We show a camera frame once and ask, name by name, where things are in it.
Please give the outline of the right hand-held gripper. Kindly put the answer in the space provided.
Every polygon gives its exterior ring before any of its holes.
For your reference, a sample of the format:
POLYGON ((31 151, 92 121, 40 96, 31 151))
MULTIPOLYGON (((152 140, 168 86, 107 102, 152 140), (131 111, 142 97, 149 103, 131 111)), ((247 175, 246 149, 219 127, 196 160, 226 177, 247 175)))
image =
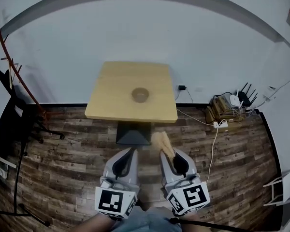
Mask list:
POLYGON ((174 149, 175 157, 160 152, 163 191, 176 217, 197 211, 210 203, 206 182, 200 180, 194 160, 184 151, 174 149))

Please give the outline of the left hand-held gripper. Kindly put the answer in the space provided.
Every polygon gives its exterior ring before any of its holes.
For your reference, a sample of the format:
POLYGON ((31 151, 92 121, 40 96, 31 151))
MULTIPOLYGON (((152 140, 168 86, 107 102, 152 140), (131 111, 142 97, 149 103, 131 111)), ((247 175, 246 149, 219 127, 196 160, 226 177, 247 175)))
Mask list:
POLYGON ((127 148, 112 156, 103 175, 95 189, 95 210, 111 218, 127 219, 140 191, 137 149, 127 148))

